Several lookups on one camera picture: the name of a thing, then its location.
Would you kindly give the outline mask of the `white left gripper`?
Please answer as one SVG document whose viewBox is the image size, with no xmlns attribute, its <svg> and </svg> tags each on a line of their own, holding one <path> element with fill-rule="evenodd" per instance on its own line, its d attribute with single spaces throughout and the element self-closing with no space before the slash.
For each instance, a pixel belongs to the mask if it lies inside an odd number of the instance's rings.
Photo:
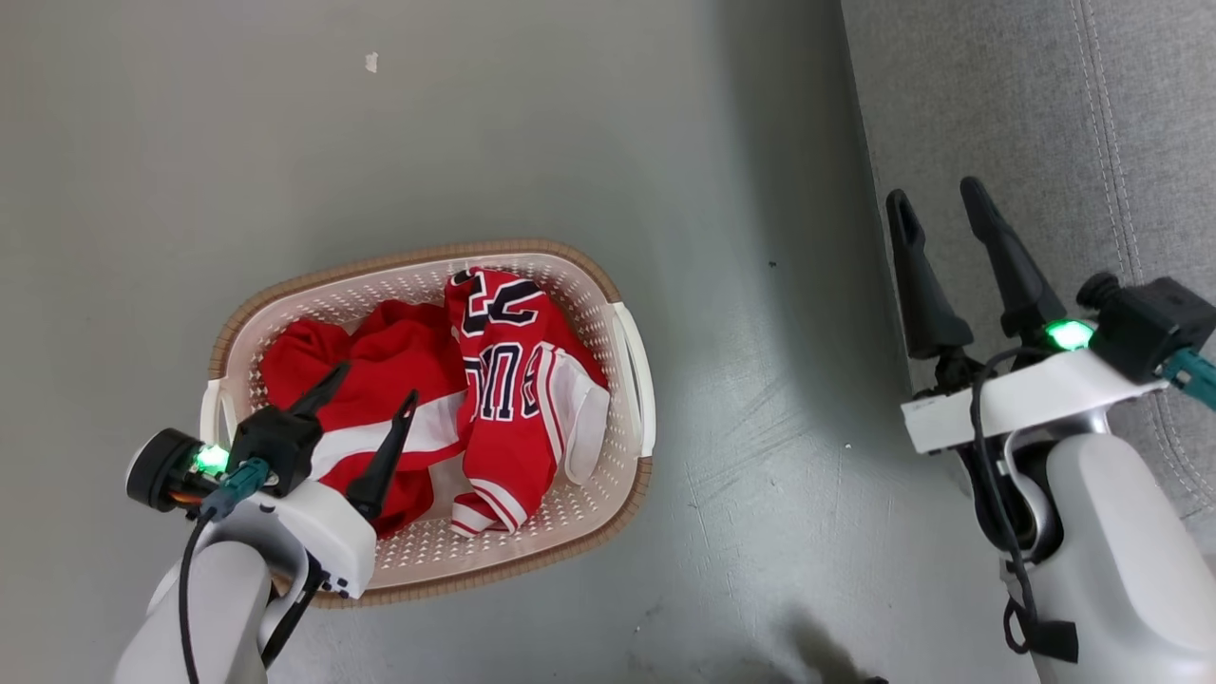
<svg viewBox="0 0 1216 684">
<path fill-rule="evenodd" d="M 334 364 L 291 403 L 288 413 L 317 421 L 349 371 L 348 361 Z M 302 577 L 313 559 L 330 577 L 332 592 L 351 600 L 362 598 L 376 567 L 377 537 L 370 523 L 383 512 L 418 403 L 418 389 L 410 389 L 368 466 L 347 486 L 347 498 L 317 481 L 305 481 L 285 498 L 257 492 L 221 521 L 221 539 L 252 546 L 283 576 Z"/>
</svg>

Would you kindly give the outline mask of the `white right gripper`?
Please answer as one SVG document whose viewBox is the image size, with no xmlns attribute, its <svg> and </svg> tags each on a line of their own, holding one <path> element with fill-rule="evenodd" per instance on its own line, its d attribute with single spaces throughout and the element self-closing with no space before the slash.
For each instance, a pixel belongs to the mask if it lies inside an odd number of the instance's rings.
<svg viewBox="0 0 1216 684">
<path fill-rule="evenodd" d="M 1038 344 L 1048 324 L 1066 316 L 1065 305 L 984 183 L 966 176 L 959 195 L 992 267 L 1003 305 L 1000 327 L 1025 346 Z M 938 281 L 925 232 L 903 190 L 886 195 L 885 212 L 906 355 L 938 364 L 934 385 L 901 407 L 914 452 L 976 455 L 990 439 L 1054 424 L 1091 424 L 1103 432 L 1111 407 L 1167 389 L 1162 379 L 1131 381 L 1087 348 L 1012 351 L 1028 368 L 1007 375 L 985 368 L 966 351 L 973 331 Z"/>
</svg>

